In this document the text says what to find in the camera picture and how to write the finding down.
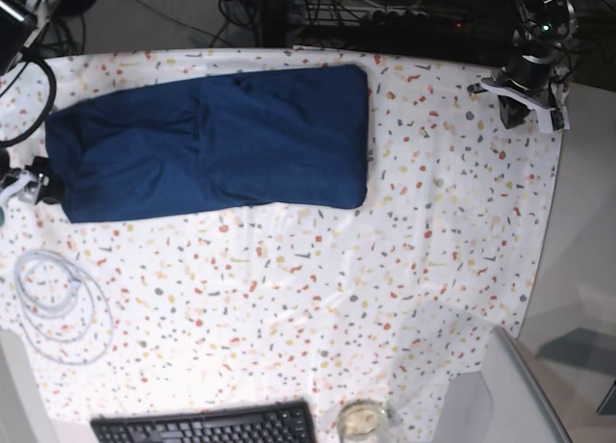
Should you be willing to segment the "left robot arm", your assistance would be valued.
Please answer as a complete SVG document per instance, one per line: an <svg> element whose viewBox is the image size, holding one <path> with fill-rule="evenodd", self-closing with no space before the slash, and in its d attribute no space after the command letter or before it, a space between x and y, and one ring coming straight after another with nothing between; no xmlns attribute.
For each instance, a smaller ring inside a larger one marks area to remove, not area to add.
<svg viewBox="0 0 616 443"><path fill-rule="evenodd" d="M570 55L566 42L577 30L574 8L569 0L514 0L514 5L519 24L512 57L491 76L468 86L468 92L495 95L507 129L523 125L531 113L542 133L567 129L570 69L563 60Z"/></svg>

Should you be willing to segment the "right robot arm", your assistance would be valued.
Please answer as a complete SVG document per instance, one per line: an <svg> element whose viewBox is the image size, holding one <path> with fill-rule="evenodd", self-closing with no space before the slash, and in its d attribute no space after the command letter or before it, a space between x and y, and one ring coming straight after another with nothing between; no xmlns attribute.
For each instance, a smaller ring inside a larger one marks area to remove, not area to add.
<svg viewBox="0 0 616 443"><path fill-rule="evenodd" d="M28 140L50 115L56 95L57 80L49 64L41 57L39 45L53 13L63 0L1 0L1 73L16 65L40 68L48 81L45 104L34 122L16 137L1 142L1 207L14 197L36 203L48 176L33 167L13 169L8 149Z"/></svg>

